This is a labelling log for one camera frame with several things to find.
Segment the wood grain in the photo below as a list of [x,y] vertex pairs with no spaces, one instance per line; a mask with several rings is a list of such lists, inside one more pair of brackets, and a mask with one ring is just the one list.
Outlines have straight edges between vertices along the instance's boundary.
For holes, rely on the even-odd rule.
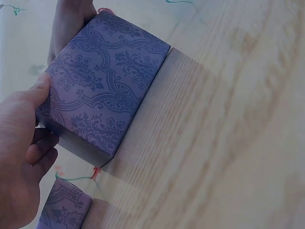
[[125,213],[102,228],[303,228],[305,1],[195,5],[100,177]]

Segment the damask pattern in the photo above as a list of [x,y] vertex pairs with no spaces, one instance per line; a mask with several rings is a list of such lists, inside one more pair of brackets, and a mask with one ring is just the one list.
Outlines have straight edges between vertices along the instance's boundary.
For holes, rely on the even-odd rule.
[[130,55],[128,51],[115,54],[116,65],[123,66],[124,76],[132,74],[132,83],[137,83],[141,90],[149,87],[158,70],[158,60],[145,56],[141,60],[140,53]]
[[47,69],[50,96],[37,112],[114,156],[169,49],[102,11]]
[[74,59],[71,53],[65,53],[51,63],[51,77],[61,75],[57,84],[63,85],[67,92],[75,85],[90,87],[93,91],[103,89],[102,79],[96,77],[95,73],[89,68],[91,60],[91,58],[83,57],[81,54]]
[[80,229],[92,199],[63,179],[56,179],[36,229]]
[[85,140],[91,142],[95,146],[102,145],[109,155],[116,150],[118,142],[121,141],[126,123],[122,121],[116,122],[112,117],[107,119],[103,124],[103,116],[93,115],[89,118],[86,112],[75,115],[71,119],[73,132],[81,135]]

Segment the purple wrapping paper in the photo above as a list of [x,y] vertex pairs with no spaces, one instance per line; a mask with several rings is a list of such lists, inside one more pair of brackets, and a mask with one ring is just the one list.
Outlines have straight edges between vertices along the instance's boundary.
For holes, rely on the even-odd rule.
[[36,229],[80,229],[91,197],[63,179],[56,179]]
[[60,145],[96,167],[114,157],[170,45],[106,11],[48,67],[51,90],[37,110]]

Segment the finger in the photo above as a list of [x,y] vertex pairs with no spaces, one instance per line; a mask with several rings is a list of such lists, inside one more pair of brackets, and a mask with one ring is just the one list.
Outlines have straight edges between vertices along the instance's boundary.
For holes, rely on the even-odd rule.
[[46,128],[36,128],[31,145],[43,140],[44,138],[46,138],[49,135],[51,135],[50,130],[48,130]]
[[50,76],[42,73],[35,85],[23,92],[24,99],[33,104],[35,108],[40,106],[48,97],[50,90]]
[[55,134],[51,134],[49,137],[31,145],[26,154],[26,159],[30,165],[39,161],[48,151],[53,149],[58,143],[59,138]]
[[38,182],[40,182],[43,176],[47,174],[56,161],[57,156],[58,152],[53,148],[32,166],[33,175]]

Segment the glass surface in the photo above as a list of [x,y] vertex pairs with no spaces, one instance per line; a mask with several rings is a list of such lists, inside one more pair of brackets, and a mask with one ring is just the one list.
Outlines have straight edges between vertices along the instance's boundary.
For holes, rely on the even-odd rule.
[[[35,227],[55,175],[111,205],[106,228],[292,228],[304,209],[297,205],[305,180],[304,1],[94,6],[185,56],[154,88],[161,88],[156,99],[147,99],[151,113],[142,111],[132,126],[150,122],[140,133],[132,129],[136,137],[95,181],[93,166],[57,146],[38,215],[26,228]],[[46,69],[55,9],[55,0],[0,0],[0,100]]]

